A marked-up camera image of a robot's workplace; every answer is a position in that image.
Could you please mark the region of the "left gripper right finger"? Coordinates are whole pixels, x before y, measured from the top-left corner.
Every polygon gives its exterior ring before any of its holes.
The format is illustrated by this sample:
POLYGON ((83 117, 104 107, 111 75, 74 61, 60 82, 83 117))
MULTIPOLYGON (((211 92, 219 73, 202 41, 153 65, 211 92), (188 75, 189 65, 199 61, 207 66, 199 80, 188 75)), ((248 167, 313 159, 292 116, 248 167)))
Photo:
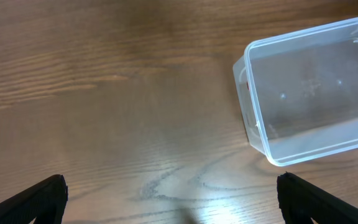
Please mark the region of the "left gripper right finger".
POLYGON ((358 224, 358 208, 295 174, 277 177, 279 208, 286 224, 358 224))

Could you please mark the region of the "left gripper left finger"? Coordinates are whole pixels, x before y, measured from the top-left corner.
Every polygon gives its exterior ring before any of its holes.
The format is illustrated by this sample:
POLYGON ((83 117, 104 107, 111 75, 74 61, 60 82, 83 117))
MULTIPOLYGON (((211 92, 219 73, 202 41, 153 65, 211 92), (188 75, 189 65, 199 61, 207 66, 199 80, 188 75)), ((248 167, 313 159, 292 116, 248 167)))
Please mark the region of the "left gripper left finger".
POLYGON ((61 224, 68 201, 64 176, 52 175, 0 203, 0 223, 61 224))

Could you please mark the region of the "clear plastic container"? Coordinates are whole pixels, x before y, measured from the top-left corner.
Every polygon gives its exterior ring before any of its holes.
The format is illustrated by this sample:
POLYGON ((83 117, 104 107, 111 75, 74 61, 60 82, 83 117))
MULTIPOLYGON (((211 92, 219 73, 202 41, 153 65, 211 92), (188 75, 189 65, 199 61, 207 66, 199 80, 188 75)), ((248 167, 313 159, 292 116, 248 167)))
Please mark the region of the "clear plastic container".
POLYGON ((358 148, 358 17, 253 41, 233 73, 249 143, 271 164, 358 148))

